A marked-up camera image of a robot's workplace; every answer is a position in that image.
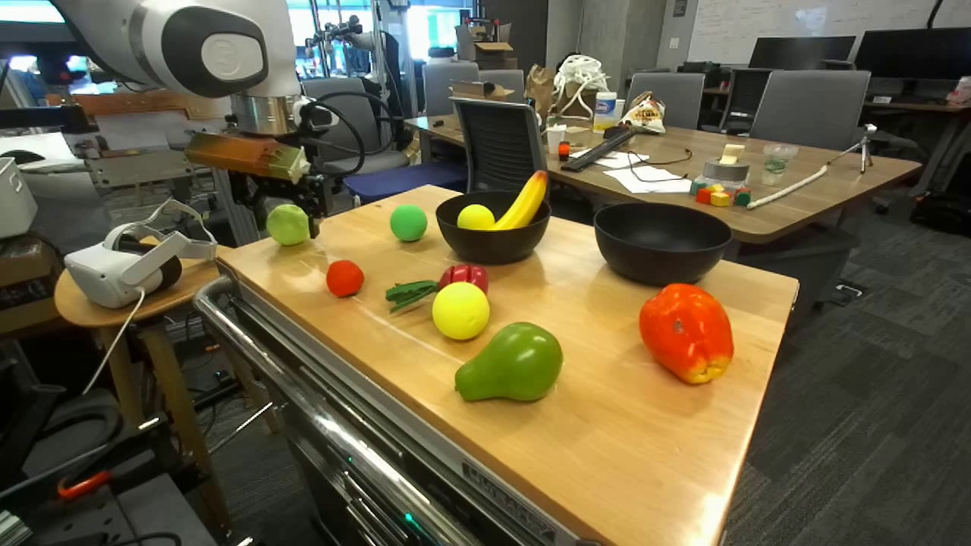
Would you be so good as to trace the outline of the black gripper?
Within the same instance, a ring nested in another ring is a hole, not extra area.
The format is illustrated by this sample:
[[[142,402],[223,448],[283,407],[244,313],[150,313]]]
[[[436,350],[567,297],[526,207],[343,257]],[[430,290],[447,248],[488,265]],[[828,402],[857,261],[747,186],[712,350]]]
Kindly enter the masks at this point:
[[[307,216],[309,235],[327,216],[327,175],[312,165],[297,136],[237,136],[234,153],[255,182],[258,201],[289,201]]]

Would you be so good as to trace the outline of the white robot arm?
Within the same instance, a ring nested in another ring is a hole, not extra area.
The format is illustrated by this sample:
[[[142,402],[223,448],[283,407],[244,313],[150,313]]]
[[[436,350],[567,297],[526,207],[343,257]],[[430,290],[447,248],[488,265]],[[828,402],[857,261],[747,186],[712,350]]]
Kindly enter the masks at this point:
[[[177,94],[226,101],[230,124],[195,133],[184,158],[266,182],[309,227],[325,216],[312,139],[330,120],[297,82],[284,0],[52,0],[108,72]]]

